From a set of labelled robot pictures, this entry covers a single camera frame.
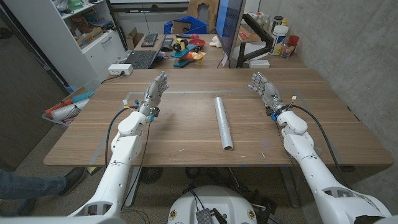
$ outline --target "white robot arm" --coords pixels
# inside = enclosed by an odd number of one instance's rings
[[[169,87],[167,75],[162,72],[148,87],[138,111],[132,112],[118,126],[118,133],[112,140],[113,152],[109,166],[98,185],[94,196],[69,217],[103,215],[119,217],[123,205],[123,194],[131,163],[141,151],[141,128],[158,115],[160,97]]]
[[[259,72],[253,75],[252,81],[255,86],[249,85],[249,88],[262,96],[267,114],[284,126],[285,150],[300,164],[325,224],[353,224],[362,215],[391,217],[378,199],[355,192],[335,179],[315,152],[307,123],[288,110],[277,88],[266,77]]]

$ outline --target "wooden table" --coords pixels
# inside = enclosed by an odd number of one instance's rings
[[[54,145],[44,163],[52,166],[103,166],[104,136],[109,122],[128,97],[133,105],[162,70],[135,70],[132,75],[100,86],[84,110]],[[247,85],[253,69],[165,69],[170,88],[163,94],[160,115],[150,126],[143,166],[289,166],[275,123],[266,116],[261,97]],[[347,166],[387,166],[391,156],[359,122],[318,73],[309,68],[260,70],[280,90],[284,102],[310,110],[321,122],[335,148],[338,162]],[[222,97],[228,114],[234,150],[221,148],[214,98]],[[332,165],[320,130],[305,113],[321,158]],[[110,141],[118,123],[115,122]],[[147,127],[143,129],[143,142]],[[139,156],[134,165],[141,161]]]
[[[203,59],[203,66],[199,66],[198,62],[191,62],[189,63],[185,68],[217,68],[217,65],[219,62],[223,59],[224,57],[224,52],[223,48],[216,48],[212,47],[209,45],[211,42],[211,39],[215,36],[215,34],[201,34],[199,37],[203,40],[206,41],[206,45],[203,48],[203,52],[206,52],[206,55]],[[141,47],[141,43],[144,38],[141,39],[141,41],[137,44],[137,47],[135,50],[156,50],[160,44],[162,44],[163,37],[159,34],[158,39],[155,43],[154,47]],[[167,35],[166,37],[171,37],[174,39],[173,44],[177,40],[175,35]],[[165,52],[167,55],[171,55],[174,53],[172,52]],[[306,68],[304,63],[300,60],[300,58],[297,56],[297,54],[292,55],[288,59],[282,58],[281,56],[272,56],[272,55],[267,55],[264,57],[264,59],[267,59],[270,63],[270,68]],[[168,69],[168,68],[176,68],[176,69],[184,69],[184,68],[177,68],[174,67],[173,64],[175,62],[175,58],[168,58],[167,60],[163,60],[162,62],[155,64],[154,68],[156,69]],[[222,64],[220,64],[219,68],[228,68],[229,67],[229,62],[226,63],[226,65],[223,67]]]

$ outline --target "blue bin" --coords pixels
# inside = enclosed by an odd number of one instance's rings
[[[207,34],[207,23],[202,22],[193,16],[185,16],[181,19],[177,19],[177,21],[191,23],[191,30],[184,32],[182,34]],[[173,21],[164,24],[164,34],[171,34],[172,26],[173,26]]]

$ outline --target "red cup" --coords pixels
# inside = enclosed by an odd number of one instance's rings
[[[297,43],[299,42],[299,36],[296,36],[296,35],[291,35],[290,37],[289,37],[289,42],[290,43],[294,43],[294,44],[296,44],[296,47],[297,47]],[[296,50],[296,47],[294,47],[294,50],[292,51],[292,53],[290,54],[290,55],[293,55],[294,54],[294,51]]]
[[[299,42],[299,36],[296,36],[296,35],[291,35],[290,37],[289,37],[289,42],[290,43],[295,43],[295,44],[297,44],[298,42]]]

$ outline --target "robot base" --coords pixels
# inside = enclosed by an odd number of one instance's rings
[[[220,186],[203,186],[195,188],[193,191],[198,195],[205,208],[209,208],[210,210],[217,209],[222,216],[226,217],[227,223],[257,223],[255,216],[250,217],[250,215],[254,215],[251,204],[235,191]],[[199,200],[197,202],[199,210],[202,210]],[[195,197],[191,192],[187,192],[172,205],[169,214],[173,213],[175,217],[172,218],[169,215],[167,223],[198,223],[195,215],[196,212]],[[216,217],[212,216],[211,219],[214,224],[219,223]]]

